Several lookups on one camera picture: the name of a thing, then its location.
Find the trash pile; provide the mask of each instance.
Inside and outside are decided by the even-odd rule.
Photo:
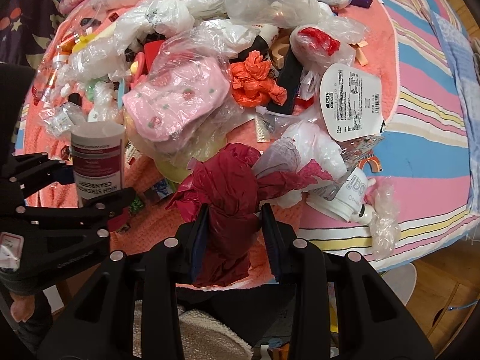
[[[304,192],[326,215],[370,224],[375,256],[393,251],[393,191],[379,187],[364,204],[368,181],[357,168],[385,126],[380,79],[353,67],[368,63],[369,29],[338,16],[371,0],[85,4],[94,17],[75,22],[35,78],[40,123],[56,139],[80,127],[87,136],[88,123],[123,125],[127,167],[146,155],[169,181],[163,191],[177,184],[162,195],[173,195],[167,208],[192,221],[209,204],[209,263],[198,286],[246,277],[261,204],[292,207]],[[227,133],[252,119],[257,141],[271,143],[263,153],[227,144]],[[74,168],[75,156],[85,159],[78,147],[71,154]]]

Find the striped blanket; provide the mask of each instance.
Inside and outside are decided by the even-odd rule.
[[[401,208],[399,245],[391,257],[375,262],[367,227],[340,223],[310,207],[298,233],[333,254],[358,251],[380,271],[448,246],[479,222],[467,208],[469,146],[460,99],[429,12],[464,34],[465,28],[445,0],[381,1],[397,32],[400,98],[374,150],[383,171],[364,170],[392,178]]]

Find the product label with barcode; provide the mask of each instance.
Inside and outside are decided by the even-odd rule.
[[[381,132],[380,78],[344,64],[333,64],[322,77],[320,105],[329,134],[343,142]]]
[[[0,268],[20,268],[23,237],[11,233],[0,233]]]

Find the pink fuzzy blanket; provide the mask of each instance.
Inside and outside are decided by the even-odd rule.
[[[127,8],[123,8],[117,13],[121,15],[126,10]],[[88,15],[92,15],[92,12],[87,0],[81,7],[75,9],[66,21],[59,26],[55,39],[45,54],[46,59],[52,58],[55,46],[59,44],[66,31],[69,30],[72,20],[77,20],[79,17],[88,17]],[[383,114],[387,119],[394,112],[399,86],[397,41],[393,25],[384,7],[378,0],[373,0],[373,4],[369,9],[349,7],[346,9],[345,15],[361,21],[371,29],[367,37],[369,45],[363,48],[369,64],[363,69],[380,76],[382,79]],[[38,123],[40,106],[33,105],[31,95],[28,94],[28,96],[30,97],[30,108],[25,129],[25,153],[48,152],[50,157],[59,157],[60,150],[63,146],[68,145],[69,142],[55,140],[45,133],[45,129]],[[91,107],[90,102],[84,101],[83,103],[86,109]],[[240,142],[248,144],[261,151],[268,147],[268,143],[256,142],[253,121],[236,128],[229,133],[227,138],[230,143]],[[155,168],[154,162],[145,156],[135,162],[125,172],[126,185],[133,186],[137,191],[146,190],[161,178],[162,176]],[[32,195],[27,201],[29,205],[34,206],[76,207],[77,194],[74,185],[49,186],[40,191],[40,193]],[[178,210],[167,211],[164,209],[165,205],[166,202],[147,206],[132,219],[132,227],[128,232],[124,234],[113,233],[110,242],[111,249],[122,249],[128,254],[135,254],[147,251],[161,240],[172,237],[178,226],[183,223],[183,220]],[[294,229],[298,229],[302,208],[303,202],[287,210],[274,207],[275,217],[278,221],[289,223]],[[250,261],[251,268],[248,278],[238,281],[229,287],[212,287],[209,289],[225,290],[255,287],[268,282],[272,278],[261,234],[250,249]]]

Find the blue cord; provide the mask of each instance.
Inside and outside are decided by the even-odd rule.
[[[473,305],[476,305],[477,303],[478,303],[478,300],[475,300],[474,302],[466,304],[465,306],[456,306],[456,307],[450,306],[448,308],[448,311],[468,309],[469,307],[472,307]]]

